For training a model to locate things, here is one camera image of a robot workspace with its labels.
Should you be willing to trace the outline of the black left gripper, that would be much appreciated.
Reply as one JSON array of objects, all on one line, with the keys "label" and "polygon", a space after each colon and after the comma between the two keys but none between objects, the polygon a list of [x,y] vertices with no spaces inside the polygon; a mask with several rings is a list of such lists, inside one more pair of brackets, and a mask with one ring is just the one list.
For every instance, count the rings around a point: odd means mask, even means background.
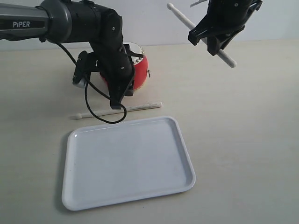
[{"label": "black left gripper", "polygon": [[97,55],[100,74],[109,86],[110,107],[121,109],[122,99],[134,94],[130,46],[125,43],[114,49],[94,43],[93,50]]}]

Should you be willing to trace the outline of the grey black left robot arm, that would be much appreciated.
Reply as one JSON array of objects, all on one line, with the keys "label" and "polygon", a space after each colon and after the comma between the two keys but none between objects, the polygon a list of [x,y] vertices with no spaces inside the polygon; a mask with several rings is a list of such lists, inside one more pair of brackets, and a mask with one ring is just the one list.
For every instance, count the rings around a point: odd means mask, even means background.
[{"label": "grey black left robot arm", "polygon": [[121,108],[132,96],[134,53],[123,42],[123,20],[117,12],[89,0],[45,0],[36,7],[0,6],[0,37],[8,41],[38,38],[54,44],[87,42],[92,52],[79,54],[73,84],[84,88],[90,75],[99,72],[106,81],[110,106]]}]

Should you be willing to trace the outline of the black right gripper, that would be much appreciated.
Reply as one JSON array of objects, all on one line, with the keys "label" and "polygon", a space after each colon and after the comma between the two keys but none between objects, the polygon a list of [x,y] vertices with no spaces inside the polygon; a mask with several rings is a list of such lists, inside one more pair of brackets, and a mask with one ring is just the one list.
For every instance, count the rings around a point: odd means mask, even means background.
[{"label": "black right gripper", "polygon": [[197,45],[207,38],[207,51],[215,56],[245,29],[261,4],[261,0],[210,0],[206,16],[189,31],[189,42]]}]

